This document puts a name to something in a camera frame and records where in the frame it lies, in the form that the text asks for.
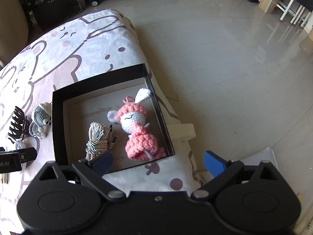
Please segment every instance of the pink crochet doll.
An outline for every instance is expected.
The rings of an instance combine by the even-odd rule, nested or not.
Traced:
[[[120,123],[123,130],[130,134],[125,150],[128,158],[132,160],[153,160],[166,156],[165,149],[158,146],[156,137],[147,131],[149,126],[149,123],[146,124],[147,111],[140,102],[150,97],[151,91],[142,88],[135,100],[126,96],[123,107],[108,112],[108,120],[111,123]]]

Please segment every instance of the black box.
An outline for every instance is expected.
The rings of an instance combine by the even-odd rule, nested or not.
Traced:
[[[125,96],[135,97],[143,87],[152,92],[150,99],[140,103],[148,112],[150,132],[157,137],[159,147],[165,148],[165,158],[174,155],[157,97],[146,66],[142,63],[81,80],[53,92],[52,138],[56,162],[68,165],[85,158],[90,123],[96,121],[109,126],[107,112],[111,109],[118,110],[124,105]],[[114,135],[118,139],[112,148],[114,159],[110,172],[152,162],[127,158],[125,146],[128,134],[120,124],[113,125]]]

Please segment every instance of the doll face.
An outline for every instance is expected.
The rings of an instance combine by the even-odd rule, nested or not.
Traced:
[[[121,116],[121,125],[125,132],[131,134],[135,123],[144,126],[146,124],[146,117],[144,114],[136,111],[129,112]]]

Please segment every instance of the tile floor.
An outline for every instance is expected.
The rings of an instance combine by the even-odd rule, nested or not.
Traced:
[[[106,8],[132,21],[165,96],[194,124],[189,143],[200,171],[206,150],[236,160],[270,146],[309,202],[313,56],[299,46],[303,29],[246,0],[101,0],[83,14]]]

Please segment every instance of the bed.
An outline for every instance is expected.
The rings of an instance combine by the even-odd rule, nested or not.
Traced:
[[[65,23],[34,41],[0,71],[0,142],[14,150],[7,137],[15,106],[30,118],[42,102],[52,101],[52,92],[73,82],[126,66],[145,63],[166,124],[180,124],[149,68],[131,22],[116,10],[104,10]],[[24,172],[8,175],[0,188],[0,232],[22,233],[16,203],[44,163],[54,160],[51,127],[47,137],[24,139],[38,156]],[[188,141],[173,140],[176,155],[149,165],[104,175],[128,193],[133,191],[185,190],[200,187],[198,171]]]

